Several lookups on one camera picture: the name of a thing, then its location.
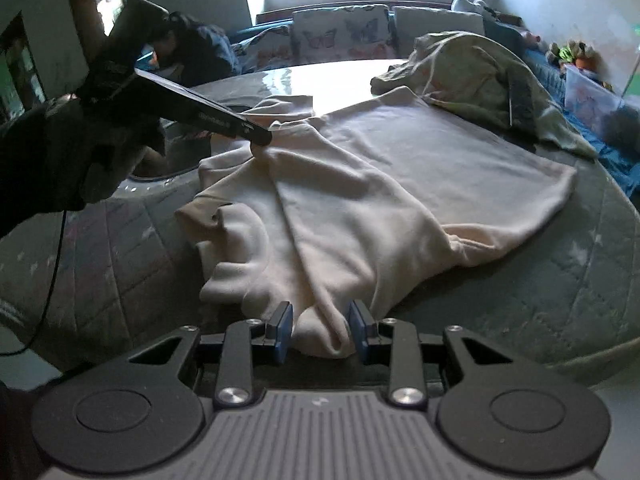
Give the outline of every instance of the person with dark hair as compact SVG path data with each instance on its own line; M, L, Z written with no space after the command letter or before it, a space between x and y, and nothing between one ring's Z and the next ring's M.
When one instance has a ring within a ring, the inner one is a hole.
M175 66L168 79L182 86L197 86L241 73L240 62L225 31L181 12L167 16L148 42L161 69Z

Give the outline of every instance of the screw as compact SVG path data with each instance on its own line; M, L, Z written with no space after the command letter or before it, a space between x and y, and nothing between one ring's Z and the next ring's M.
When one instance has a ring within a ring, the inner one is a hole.
M242 388L231 386L220 390L218 399L225 404L242 404L249 399L249 392Z
M414 404L422 402L424 393L416 388L398 388L391 394L391 398L398 404L413 406Z

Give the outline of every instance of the plastic storage bin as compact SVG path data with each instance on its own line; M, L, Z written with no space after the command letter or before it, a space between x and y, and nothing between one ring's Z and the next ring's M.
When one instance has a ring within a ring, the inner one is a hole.
M593 82L573 65L566 65L564 107L607 142L607 117L623 105L617 95Z

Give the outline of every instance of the round black object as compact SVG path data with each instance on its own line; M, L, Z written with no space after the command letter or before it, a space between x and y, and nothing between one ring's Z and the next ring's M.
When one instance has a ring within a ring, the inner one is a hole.
M512 390L492 401L491 413L505 428L542 433L564 419L564 405L555 397L532 390Z
M151 404L139 393L107 390L78 402L76 418L89 430L117 433L135 428L150 412Z
M202 404L155 368L97 367L54 388L33 410L40 449L63 468L107 476L151 468L181 452L203 427Z
M601 400L546 370L511 377L501 368L481 367L442 397L436 422L443 437L472 462L507 474L593 466L610 429Z

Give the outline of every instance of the blue sheet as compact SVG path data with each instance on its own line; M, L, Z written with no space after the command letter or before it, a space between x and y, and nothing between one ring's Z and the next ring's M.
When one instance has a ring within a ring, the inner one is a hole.
M524 61L536 75L542 86L551 97L562 107L562 114L598 152L598 160L609 171L622 191L631 197L637 187L640 187L640 155L636 152L623 152L609 146L600 140L571 112L564 109L565 81L560 77L560 71L546 62L541 52L527 50Z

